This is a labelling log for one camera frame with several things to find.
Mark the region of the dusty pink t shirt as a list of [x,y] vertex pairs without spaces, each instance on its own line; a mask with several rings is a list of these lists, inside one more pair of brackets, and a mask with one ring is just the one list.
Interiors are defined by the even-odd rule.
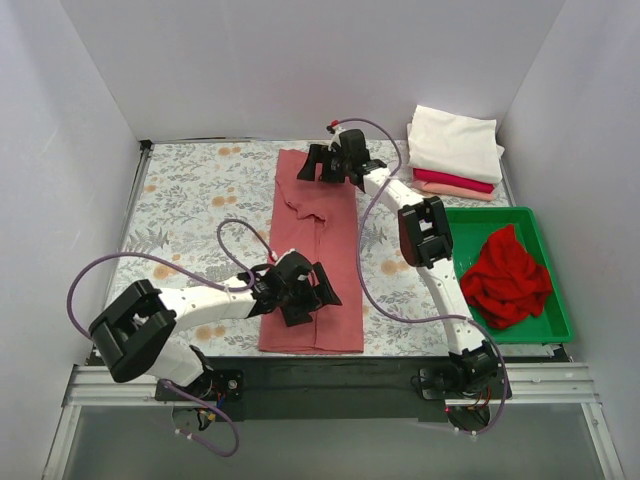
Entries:
[[294,249],[310,262],[321,263],[342,304],[325,306],[311,314],[311,322],[292,327],[285,325],[280,311],[264,315],[258,348],[292,354],[361,353],[364,327],[356,265],[356,192],[349,183],[299,180],[306,158],[298,150],[279,152],[270,247],[278,254]]

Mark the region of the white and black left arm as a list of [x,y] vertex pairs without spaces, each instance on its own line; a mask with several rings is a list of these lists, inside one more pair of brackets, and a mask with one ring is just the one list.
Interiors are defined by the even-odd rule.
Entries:
[[177,333],[215,320],[243,320],[281,313],[286,325],[308,323],[313,312],[341,301],[320,263],[290,250],[273,264],[245,270],[219,284],[159,289],[148,280],[126,288],[88,332],[112,379],[126,383],[144,374],[172,382],[193,400],[213,386],[213,368]]

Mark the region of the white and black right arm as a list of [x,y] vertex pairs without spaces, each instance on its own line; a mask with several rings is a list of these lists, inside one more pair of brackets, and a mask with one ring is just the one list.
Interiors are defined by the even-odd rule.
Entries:
[[370,197],[364,217],[381,204],[395,215],[405,262],[424,281],[438,315],[400,319],[406,324],[440,322],[446,335],[449,361],[441,373],[428,373],[419,384],[441,392],[475,397],[489,390],[503,366],[498,348],[486,330],[472,319],[455,273],[448,217],[439,197],[425,198],[396,178],[397,171],[371,156],[364,133],[330,124],[331,139],[314,143],[297,178],[338,184],[346,181]]

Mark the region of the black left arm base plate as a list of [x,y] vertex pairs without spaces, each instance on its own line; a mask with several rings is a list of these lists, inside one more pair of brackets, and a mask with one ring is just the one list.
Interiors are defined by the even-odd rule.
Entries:
[[243,396],[244,372],[238,369],[207,371],[186,387],[176,386],[179,392],[210,402],[239,401]]

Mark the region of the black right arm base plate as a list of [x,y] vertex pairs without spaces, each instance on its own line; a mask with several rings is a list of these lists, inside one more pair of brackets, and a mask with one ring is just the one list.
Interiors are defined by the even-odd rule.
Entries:
[[498,372],[469,382],[453,366],[432,364],[419,369],[413,383],[419,396],[425,400],[499,399],[503,393],[504,375]]

